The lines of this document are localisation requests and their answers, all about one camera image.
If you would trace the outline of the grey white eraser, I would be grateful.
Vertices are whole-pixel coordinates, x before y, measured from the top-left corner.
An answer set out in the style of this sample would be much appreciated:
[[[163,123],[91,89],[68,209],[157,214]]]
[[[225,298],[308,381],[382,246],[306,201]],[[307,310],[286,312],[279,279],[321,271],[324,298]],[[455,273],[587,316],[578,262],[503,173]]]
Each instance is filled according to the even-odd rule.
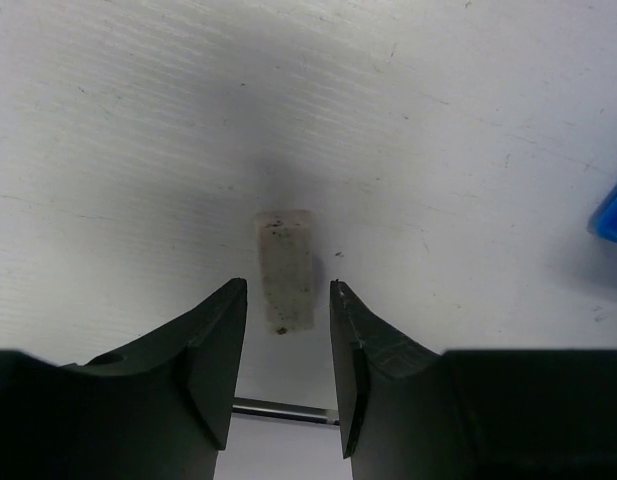
[[[313,216],[307,210],[255,216],[266,321],[275,335],[314,325]]]

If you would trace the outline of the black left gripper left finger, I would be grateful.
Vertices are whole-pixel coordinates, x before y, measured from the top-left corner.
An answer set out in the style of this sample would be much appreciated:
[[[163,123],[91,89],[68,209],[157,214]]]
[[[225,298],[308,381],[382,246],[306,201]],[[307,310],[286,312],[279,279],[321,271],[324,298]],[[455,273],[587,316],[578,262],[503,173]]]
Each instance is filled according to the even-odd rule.
[[[210,479],[227,444],[247,284],[90,362],[0,350],[0,479]]]

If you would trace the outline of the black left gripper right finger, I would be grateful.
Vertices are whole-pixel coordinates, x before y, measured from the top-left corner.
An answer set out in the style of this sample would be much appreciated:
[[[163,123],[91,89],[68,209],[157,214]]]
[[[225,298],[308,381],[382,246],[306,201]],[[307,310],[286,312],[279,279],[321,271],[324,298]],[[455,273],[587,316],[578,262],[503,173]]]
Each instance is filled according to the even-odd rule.
[[[356,479],[617,479],[617,350],[434,353],[330,285]]]

